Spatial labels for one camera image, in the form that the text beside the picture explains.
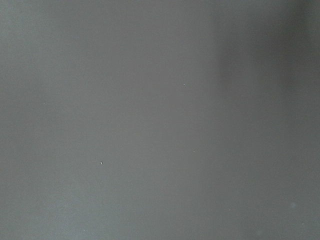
gray surface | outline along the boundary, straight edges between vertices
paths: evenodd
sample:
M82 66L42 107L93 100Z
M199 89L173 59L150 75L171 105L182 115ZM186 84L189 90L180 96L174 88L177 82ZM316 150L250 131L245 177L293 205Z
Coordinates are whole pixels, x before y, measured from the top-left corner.
M319 11L1 0L0 239L320 239Z

smooth matte surface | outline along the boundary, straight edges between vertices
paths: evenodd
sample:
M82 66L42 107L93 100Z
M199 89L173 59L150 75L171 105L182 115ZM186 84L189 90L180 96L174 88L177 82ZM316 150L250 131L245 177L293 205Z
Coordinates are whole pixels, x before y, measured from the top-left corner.
M318 240L319 10L0 0L0 239Z

gray wall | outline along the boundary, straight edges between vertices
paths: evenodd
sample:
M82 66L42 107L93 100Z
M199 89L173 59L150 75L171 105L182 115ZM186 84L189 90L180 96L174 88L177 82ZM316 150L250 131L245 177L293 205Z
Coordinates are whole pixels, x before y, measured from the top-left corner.
M0 0L0 239L318 240L319 11Z

gray background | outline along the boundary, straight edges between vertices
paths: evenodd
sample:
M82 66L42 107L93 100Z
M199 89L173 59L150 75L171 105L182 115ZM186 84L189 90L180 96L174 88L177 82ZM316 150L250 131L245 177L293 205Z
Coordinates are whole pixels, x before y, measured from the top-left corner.
M0 0L0 239L318 240L319 13Z

dark gray surface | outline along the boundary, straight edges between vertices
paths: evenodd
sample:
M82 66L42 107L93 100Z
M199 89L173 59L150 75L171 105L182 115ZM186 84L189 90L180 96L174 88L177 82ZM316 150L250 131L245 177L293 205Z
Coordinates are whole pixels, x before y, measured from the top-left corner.
M318 240L319 11L1 0L0 239Z

